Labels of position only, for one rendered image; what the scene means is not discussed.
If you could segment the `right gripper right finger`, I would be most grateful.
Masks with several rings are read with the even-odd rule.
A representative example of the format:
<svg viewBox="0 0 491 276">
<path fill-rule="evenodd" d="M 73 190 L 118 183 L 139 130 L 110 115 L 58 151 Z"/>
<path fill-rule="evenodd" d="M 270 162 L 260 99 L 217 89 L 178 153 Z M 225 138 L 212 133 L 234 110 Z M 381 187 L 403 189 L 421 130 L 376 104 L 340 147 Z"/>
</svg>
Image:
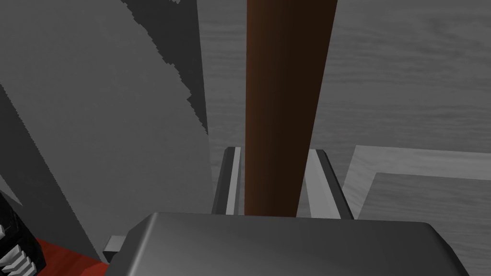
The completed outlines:
<svg viewBox="0 0 491 276">
<path fill-rule="evenodd" d="M 312 218 L 354 219 L 324 150 L 309 150 L 304 181 Z"/>
</svg>

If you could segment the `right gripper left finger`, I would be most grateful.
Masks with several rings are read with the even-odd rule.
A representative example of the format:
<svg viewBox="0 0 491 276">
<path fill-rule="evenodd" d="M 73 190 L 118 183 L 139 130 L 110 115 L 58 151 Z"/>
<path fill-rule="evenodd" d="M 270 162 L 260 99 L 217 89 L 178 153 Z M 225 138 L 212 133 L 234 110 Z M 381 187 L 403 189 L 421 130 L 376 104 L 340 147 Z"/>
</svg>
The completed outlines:
<svg viewBox="0 0 491 276">
<path fill-rule="evenodd" d="M 241 147 L 227 147 L 214 195 L 212 214 L 238 215 L 241 183 Z"/>
</svg>

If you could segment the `brown bar handle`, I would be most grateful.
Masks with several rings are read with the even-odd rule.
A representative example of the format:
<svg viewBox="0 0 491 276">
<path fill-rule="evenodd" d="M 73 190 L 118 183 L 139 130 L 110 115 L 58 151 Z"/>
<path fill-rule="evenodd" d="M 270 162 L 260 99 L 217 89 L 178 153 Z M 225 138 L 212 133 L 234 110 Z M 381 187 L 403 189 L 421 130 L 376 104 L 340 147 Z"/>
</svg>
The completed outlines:
<svg viewBox="0 0 491 276">
<path fill-rule="evenodd" d="M 337 3 L 246 0 L 246 216 L 296 216 Z"/>
</svg>

